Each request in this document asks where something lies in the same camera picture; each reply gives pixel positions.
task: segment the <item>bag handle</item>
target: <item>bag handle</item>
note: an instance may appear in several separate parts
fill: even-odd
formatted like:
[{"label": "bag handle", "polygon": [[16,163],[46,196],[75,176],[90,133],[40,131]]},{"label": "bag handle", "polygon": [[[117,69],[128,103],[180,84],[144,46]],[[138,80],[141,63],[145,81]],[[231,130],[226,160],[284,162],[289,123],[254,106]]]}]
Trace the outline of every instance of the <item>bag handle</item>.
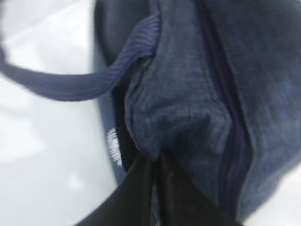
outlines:
[{"label": "bag handle", "polygon": [[32,92],[60,101],[82,101],[99,97],[113,88],[132,63],[154,56],[160,35],[160,16],[152,15],[134,28],[116,61],[103,73],[58,75],[34,72],[6,62],[0,45],[0,72]]}]

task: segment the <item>navy blue bag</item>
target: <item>navy blue bag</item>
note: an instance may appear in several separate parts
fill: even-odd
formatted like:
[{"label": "navy blue bag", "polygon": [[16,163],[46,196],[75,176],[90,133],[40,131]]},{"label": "navy blue bag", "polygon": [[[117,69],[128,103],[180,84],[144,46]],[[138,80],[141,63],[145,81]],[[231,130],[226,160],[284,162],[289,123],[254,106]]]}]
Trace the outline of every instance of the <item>navy blue bag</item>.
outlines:
[{"label": "navy blue bag", "polygon": [[234,226],[301,160],[301,3],[97,0],[95,72],[0,71],[97,98],[119,188],[79,226]]}]

